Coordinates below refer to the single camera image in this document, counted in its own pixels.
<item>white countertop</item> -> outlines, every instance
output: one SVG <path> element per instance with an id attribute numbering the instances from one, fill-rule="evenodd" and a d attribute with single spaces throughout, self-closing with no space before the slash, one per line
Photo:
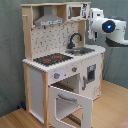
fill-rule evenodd
<path id="1" fill-rule="evenodd" d="M 31 66 L 33 66 L 33 67 L 39 69 L 39 70 L 48 72 L 49 70 L 52 70 L 52 69 L 55 69 L 55 68 L 64 66 L 65 64 L 75 63 L 75 62 L 81 61 L 81 60 L 83 60 L 83 59 L 87 59 L 87 58 L 90 58 L 90 57 L 92 57 L 92 56 L 96 56 L 96 55 L 99 55 L 99 54 L 105 52 L 105 48 L 103 48 L 103 47 L 101 47 L 101 46 L 97 46 L 97 45 L 87 45 L 87 44 L 86 44 L 85 47 L 86 47 L 86 48 L 94 49 L 95 51 L 94 51 L 94 52 L 87 53 L 87 54 L 82 55 L 82 56 L 74 56 L 74 55 L 65 53 L 65 51 L 62 51 L 61 54 L 64 54 L 64 55 L 73 57 L 73 59 L 70 59 L 70 60 L 67 60 L 67 61 L 65 61 L 65 62 L 61 62 L 61 63 L 58 63 L 58 64 L 54 64 L 54 65 L 51 65 L 51 66 L 49 66 L 49 67 L 43 66 L 43 65 L 38 64 L 38 63 L 36 63 L 36 62 L 31 62 L 31 61 L 29 61 L 29 60 L 27 60 L 27 59 L 24 59 L 23 62 L 26 63 L 26 64 L 28 64 L 28 65 L 31 65 Z"/>

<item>oven window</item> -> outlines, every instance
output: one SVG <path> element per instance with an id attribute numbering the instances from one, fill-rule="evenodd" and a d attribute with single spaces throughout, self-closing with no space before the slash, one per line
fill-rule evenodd
<path id="1" fill-rule="evenodd" d="M 80 16 L 81 7 L 72 7 L 72 17 Z"/>

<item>wall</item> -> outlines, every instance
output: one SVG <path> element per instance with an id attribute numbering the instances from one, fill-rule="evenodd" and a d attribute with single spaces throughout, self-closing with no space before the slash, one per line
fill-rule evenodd
<path id="1" fill-rule="evenodd" d="M 92 7 L 104 10 L 105 17 L 121 16 L 128 21 L 127 0 L 90 0 Z M 25 102 L 22 59 L 24 55 L 23 23 L 20 4 L 42 2 L 68 2 L 62 0 L 1 0 L 0 1 L 0 116 L 16 110 Z M 96 44 L 106 48 L 103 79 L 128 88 L 128 50 L 106 46 L 105 36 L 99 34 Z"/>

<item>sink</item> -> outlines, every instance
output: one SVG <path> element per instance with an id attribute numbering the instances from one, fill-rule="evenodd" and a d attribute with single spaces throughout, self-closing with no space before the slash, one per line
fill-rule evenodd
<path id="1" fill-rule="evenodd" d="M 86 47 L 78 47 L 78 48 L 68 49 L 65 51 L 65 53 L 72 54 L 75 56 L 85 55 L 90 52 L 95 52 L 95 50 Z"/>

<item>wooden play kitchen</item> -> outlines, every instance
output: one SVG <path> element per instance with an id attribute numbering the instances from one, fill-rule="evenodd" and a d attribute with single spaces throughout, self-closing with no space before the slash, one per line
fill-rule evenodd
<path id="1" fill-rule="evenodd" d="M 80 126 L 91 128 L 105 49 L 85 45 L 90 2 L 21 6 L 27 112 L 46 128 L 75 128 L 62 120 L 82 109 Z"/>

